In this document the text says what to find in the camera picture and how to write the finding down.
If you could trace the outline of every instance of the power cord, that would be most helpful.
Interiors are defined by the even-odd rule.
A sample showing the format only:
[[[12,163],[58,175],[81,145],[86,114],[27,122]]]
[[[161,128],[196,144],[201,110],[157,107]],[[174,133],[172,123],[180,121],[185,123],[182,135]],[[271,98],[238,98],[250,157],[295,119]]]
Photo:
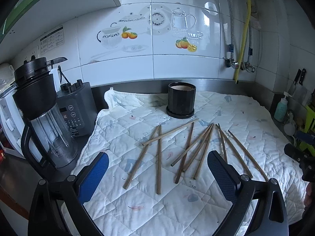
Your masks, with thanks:
[[[60,72],[60,84],[62,82],[62,77],[64,77],[64,79],[67,81],[67,83],[70,83],[67,79],[67,77],[63,74],[63,72],[61,71],[61,66],[58,66],[58,71]]]

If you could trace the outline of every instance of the wall socket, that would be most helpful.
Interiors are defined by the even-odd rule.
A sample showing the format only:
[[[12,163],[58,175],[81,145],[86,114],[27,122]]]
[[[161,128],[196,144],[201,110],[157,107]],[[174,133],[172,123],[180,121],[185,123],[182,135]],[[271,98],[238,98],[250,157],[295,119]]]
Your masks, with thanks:
[[[30,49],[25,49],[22,50],[12,61],[12,66],[14,70],[16,70],[18,67],[23,65],[24,61],[30,61],[32,55],[35,56],[35,58],[39,58],[39,50],[38,50],[38,45],[34,46],[33,48]]]
[[[24,60],[30,61],[32,55],[34,55],[35,58],[39,58],[38,46],[35,46],[33,49],[26,51],[25,54],[23,54],[23,55],[24,55],[23,61]]]

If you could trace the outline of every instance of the yellow gas hose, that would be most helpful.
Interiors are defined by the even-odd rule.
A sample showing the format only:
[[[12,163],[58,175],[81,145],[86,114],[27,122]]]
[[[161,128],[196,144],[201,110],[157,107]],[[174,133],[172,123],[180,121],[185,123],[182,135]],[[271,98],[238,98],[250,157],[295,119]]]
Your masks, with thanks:
[[[238,56],[238,68],[236,69],[235,75],[234,75],[235,83],[237,83],[238,72],[239,72],[239,69],[241,67],[243,57],[244,57],[244,50],[245,50],[245,45],[246,45],[247,29],[248,29],[249,20],[250,20],[250,14],[251,14],[251,0],[247,0],[247,18],[246,18],[246,22],[245,22],[244,29],[243,29],[241,51],[240,51],[240,54]]]

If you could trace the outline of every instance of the orange illustration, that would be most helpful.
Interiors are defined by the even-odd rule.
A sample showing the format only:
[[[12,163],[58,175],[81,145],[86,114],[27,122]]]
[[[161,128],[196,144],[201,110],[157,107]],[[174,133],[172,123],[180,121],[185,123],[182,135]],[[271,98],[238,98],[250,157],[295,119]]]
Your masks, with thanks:
[[[190,52],[195,52],[197,50],[197,46],[193,44],[189,44],[187,50]]]
[[[138,37],[138,35],[136,33],[129,33],[129,38],[130,39],[136,39]]]
[[[122,30],[122,34],[121,37],[124,39],[127,39],[129,37],[129,32],[127,32],[128,30],[131,30],[131,28],[127,28],[127,26],[125,26]]]
[[[197,46],[190,44],[186,37],[181,40],[177,40],[175,45],[179,49],[187,49],[190,52],[195,52],[197,50]]]

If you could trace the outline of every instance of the water valve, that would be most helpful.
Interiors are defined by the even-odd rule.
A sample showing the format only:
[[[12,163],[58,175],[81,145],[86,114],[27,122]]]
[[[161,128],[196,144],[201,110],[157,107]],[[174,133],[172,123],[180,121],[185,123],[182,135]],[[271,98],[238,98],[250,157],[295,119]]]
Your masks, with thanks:
[[[246,70],[249,73],[255,72],[255,67],[248,62],[243,62],[241,65],[241,70]]]
[[[239,67],[238,62],[228,59],[226,57],[224,57],[225,60],[225,66],[226,67],[232,67],[233,69],[237,69]]]

